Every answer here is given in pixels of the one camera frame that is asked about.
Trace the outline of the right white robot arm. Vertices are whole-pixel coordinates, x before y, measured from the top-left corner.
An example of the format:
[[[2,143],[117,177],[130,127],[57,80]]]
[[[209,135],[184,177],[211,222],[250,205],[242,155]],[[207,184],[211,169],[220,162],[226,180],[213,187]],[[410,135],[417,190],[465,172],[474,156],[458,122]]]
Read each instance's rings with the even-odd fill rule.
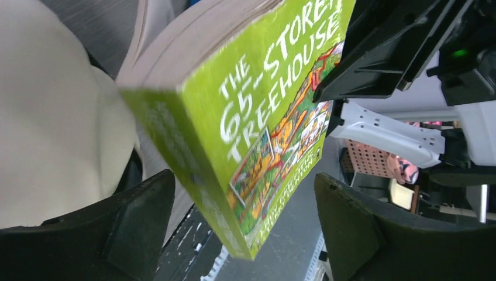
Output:
[[[463,133],[410,126],[355,103],[386,99],[425,72],[441,83]],[[420,168],[495,165],[495,2],[357,1],[343,56],[317,86],[333,101],[328,134],[404,157]]]

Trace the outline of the beige canvas backpack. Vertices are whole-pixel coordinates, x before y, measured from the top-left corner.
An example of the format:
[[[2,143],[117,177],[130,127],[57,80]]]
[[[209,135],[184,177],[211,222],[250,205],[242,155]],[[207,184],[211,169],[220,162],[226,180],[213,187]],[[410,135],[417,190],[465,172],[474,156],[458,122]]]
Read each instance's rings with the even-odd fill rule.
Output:
[[[168,164],[113,79],[40,1],[1,2],[1,227],[34,227]]]

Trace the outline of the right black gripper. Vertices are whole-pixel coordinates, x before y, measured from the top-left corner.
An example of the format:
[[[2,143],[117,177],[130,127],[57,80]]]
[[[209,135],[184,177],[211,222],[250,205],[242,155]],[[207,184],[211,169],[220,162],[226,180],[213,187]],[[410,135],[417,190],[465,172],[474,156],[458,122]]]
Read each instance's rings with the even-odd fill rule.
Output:
[[[357,1],[340,63],[314,101],[385,99],[426,71],[448,106],[495,100],[495,1]]]

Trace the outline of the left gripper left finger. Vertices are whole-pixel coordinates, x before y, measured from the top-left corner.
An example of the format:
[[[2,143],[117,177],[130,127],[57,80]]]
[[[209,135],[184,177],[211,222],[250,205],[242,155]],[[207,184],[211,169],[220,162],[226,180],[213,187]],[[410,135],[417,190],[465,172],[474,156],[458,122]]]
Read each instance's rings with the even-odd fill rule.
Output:
[[[152,280],[174,202],[163,170],[38,227],[1,230],[2,280]]]

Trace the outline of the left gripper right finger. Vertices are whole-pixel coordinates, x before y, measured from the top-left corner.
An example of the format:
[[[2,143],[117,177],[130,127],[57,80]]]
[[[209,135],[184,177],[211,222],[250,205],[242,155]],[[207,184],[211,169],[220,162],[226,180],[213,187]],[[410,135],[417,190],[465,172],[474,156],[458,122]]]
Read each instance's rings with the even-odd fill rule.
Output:
[[[334,280],[494,280],[495,225],[412,214],[326,173],[314,180]]]

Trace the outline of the green treehouse paperback book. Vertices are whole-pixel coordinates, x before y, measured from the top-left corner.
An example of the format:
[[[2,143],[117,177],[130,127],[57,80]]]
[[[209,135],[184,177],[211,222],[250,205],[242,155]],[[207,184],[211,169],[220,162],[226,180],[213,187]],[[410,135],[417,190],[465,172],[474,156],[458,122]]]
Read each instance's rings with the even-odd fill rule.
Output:
[[[230,254],[253,259],[321,159],[354,1],[140,1],[120,93]]]

